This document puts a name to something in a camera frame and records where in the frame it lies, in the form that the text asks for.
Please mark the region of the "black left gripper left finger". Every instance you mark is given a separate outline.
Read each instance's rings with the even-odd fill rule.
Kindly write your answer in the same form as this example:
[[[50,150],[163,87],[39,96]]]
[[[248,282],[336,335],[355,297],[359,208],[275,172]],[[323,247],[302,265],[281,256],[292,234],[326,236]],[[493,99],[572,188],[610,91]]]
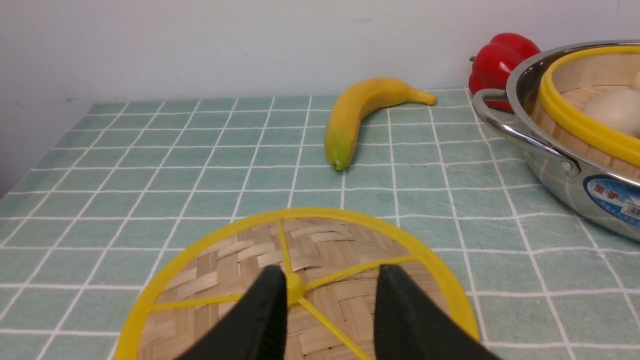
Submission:
[[[283,360],[288,333],[287,282],[268,265],[241,299],[178,360]]]

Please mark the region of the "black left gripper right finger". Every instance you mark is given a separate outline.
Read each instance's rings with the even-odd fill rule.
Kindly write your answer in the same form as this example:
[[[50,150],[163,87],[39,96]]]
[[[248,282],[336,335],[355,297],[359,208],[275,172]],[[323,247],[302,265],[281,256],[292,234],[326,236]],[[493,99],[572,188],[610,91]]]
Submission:
[[[396,264],[379,267],[375,289],[377,360],[498,360],[458,326]]]

